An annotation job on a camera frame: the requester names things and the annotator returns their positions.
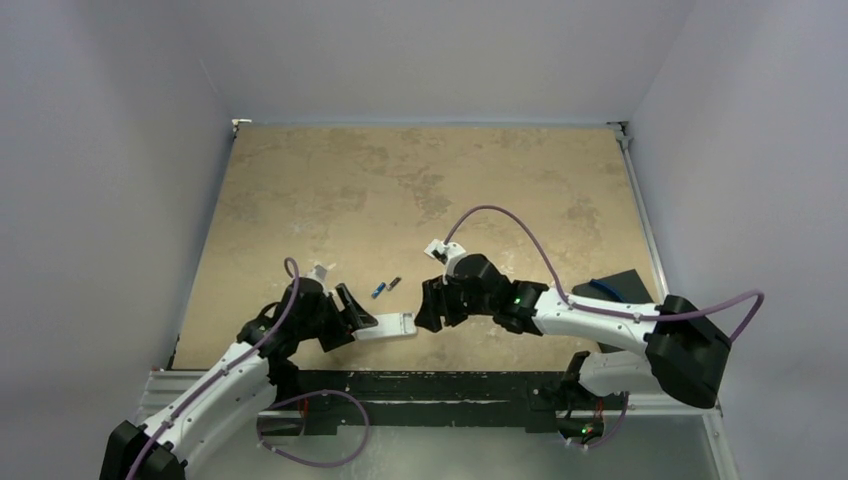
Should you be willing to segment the white remote control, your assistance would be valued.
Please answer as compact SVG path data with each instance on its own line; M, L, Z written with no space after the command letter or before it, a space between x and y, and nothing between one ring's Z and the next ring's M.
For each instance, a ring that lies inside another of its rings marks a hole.
M358 329L353 333L357 341L388 340L412 337L417 334L412 312L379 314L375 326Z

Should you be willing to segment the black AAA battery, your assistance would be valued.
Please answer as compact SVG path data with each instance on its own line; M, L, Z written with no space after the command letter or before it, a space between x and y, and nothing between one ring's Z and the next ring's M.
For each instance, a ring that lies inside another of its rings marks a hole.
M386 287L387 291L393 290L400 282L402 281L401 277L395 277L392 279Z

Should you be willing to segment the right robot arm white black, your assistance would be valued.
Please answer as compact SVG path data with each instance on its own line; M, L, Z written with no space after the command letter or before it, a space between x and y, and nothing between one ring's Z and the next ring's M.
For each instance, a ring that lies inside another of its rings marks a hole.
M718 399L732 342L692 304L669 295L661 304L562 297L546 284L511 280L482 254L427 256L444 272L422 284L416 326L437 333L471 316L486 316L513 334L562 335L614 347L575 356L561 381L564 399L584 407L622 392L663 392L701 409Z

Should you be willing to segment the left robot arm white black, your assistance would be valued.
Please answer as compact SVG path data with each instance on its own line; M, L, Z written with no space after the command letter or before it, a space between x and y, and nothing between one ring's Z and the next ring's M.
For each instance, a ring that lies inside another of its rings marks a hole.
M305 340L325 351L351 343L378 320L343 284L329 292L298 277L282 298L248 321L214 368L139 425L120 423L109 435L102 479L189 479L243 424L268 407L303 399L290 361Z

